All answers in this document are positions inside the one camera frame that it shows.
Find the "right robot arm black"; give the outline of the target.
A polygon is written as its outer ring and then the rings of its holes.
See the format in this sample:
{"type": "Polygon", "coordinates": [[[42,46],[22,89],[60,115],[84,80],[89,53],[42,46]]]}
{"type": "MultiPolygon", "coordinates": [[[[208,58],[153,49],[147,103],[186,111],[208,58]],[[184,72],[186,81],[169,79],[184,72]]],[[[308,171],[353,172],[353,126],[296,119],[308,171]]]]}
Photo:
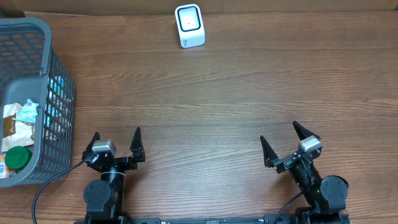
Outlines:
{"type": "Polygon", "coordinates": [[[279,158],[264,136],[260,137],[264,165],[277,173],[289,171],[300,192],[290,199],[276,215],[265,215],[264,223],[349,223],[342,214],[346,208],[349,183],[338,175],[321,177],[313,164],[322,152],[321,137],[292,123],[300,142],[297,150],[279,158]]]}

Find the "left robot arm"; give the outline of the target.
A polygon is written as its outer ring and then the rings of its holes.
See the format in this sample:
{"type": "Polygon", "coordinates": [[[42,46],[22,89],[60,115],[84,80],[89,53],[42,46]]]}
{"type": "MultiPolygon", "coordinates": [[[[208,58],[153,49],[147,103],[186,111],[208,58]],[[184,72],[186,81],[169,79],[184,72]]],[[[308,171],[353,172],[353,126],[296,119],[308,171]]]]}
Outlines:
{"type": "Polygon", "coordinates": [[[96,132],[83,152],[87,166],[100,173],[100,178],[90,182],[83,192],[84,223],[132,223],[131,216],[123,210],[124,186],[126,171],[137,169],[138,163],[146,160],[140,128],[135,130],[129,150],[130,156],[116,157],[113,141],[101,140],[96,132]]]}

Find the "beige snack pouch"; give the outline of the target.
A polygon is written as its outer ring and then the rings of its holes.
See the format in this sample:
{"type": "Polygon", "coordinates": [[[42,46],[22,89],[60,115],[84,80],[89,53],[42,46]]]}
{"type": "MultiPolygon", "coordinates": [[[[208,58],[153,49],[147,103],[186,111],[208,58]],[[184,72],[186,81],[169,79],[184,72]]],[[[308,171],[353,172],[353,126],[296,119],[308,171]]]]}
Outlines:
{"type": "Polygon", "coordinates": [[[2,146],[1,152],[7,152],[16,146],[31,146],[34,144],[34,127],[32,123],[16,121],[22,106],[13,103],[4,106],[2,120],[2,146]]]}

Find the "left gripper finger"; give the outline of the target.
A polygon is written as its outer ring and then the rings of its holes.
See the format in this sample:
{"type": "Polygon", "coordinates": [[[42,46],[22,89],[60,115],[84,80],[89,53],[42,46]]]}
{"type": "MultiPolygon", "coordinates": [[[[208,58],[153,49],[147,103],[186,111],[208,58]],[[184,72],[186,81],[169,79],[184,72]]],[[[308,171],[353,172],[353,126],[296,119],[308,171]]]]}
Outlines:
{"type": "Polygon", "coordinates": [[[137,127],[131,145],[130,151],[132,152],[132,158],[135,162],[145,162],[146,154],[142,143],[141,129],[137,127]]]}
{"type": "Polygon", "coordinates": [[[94,134],[92,140],[90,141],[90,143],[89,143],[88,146],[86,147],[85,152],[91,152],[91,151],[92,151],[92,147],[93,147],[94,143],[95,143],[97,140],[100,140],[100,134],[99,134],[99,132],[95,132],[95,134],[94,134]]]}

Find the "teal wipes packet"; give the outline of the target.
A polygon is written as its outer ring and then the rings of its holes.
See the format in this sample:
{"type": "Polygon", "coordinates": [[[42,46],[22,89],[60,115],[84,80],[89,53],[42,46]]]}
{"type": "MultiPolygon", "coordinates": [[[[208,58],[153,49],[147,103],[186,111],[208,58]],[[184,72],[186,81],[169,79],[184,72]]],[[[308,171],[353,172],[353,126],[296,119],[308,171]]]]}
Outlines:
{"type": "Polygon", "coordinates": [[[31,99],[27,100],[27,103],[22,107],[20,112],[14,118],[14,121],[21,121],[25,123],[35,123],[38,115],[39,104],[34,103],[31,99]]]}

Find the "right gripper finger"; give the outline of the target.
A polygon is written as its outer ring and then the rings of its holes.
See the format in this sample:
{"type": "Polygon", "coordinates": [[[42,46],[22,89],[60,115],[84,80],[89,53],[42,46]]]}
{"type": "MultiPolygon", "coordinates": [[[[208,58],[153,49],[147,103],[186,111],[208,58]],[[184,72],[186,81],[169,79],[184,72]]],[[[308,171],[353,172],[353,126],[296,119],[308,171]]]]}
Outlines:
{"type": "Polygon", "coordinates": [[[306,138],[309,138],[311,136],[315,136],[318,140],[321,140],[321,137],[318,136],[317,134],[309,131],[308,129],[304,128],[301,124],[299,124],[297,121],[293,121],[293,127],[299,137],[300,140],[304,140],[306,138]]]}
{"type": "Polygon", "coordinates": [[[268,168],[274,167],[275,162],[279,160],[277,154],[274,152],[273,148],[271,148],[264,136],[261,136],[260,140],[264,156],[264,165],[268,168]]]}

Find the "orange Kleenex tissue pack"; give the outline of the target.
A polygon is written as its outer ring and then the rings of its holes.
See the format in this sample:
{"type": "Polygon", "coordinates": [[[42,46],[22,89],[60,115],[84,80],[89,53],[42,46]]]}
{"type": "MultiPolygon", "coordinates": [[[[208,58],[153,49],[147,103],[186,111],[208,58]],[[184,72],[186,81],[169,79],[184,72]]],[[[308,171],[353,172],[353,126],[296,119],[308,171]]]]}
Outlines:
{"type": "Polygon", "coordinates": [[[0,178],[6,179],[6,178],[10,178],[16,174],[17,174],[17,172],[15,170],[8,168],[8,166],[5,163],[5,155],[1,154],[0,155],[0,178]]]}

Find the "green lid jar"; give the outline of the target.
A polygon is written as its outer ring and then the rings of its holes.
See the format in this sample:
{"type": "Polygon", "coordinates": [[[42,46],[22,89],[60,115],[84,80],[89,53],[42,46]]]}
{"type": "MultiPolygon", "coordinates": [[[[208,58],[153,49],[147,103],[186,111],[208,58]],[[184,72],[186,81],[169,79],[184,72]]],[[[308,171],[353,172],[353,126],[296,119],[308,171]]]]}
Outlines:
{"type": "Polygon", "coordinates": [[[31,158],[32,151],[29,148],[15,146],[6,152],[4,161],[11,170],[20,171],[28,165],[31,158]]]}

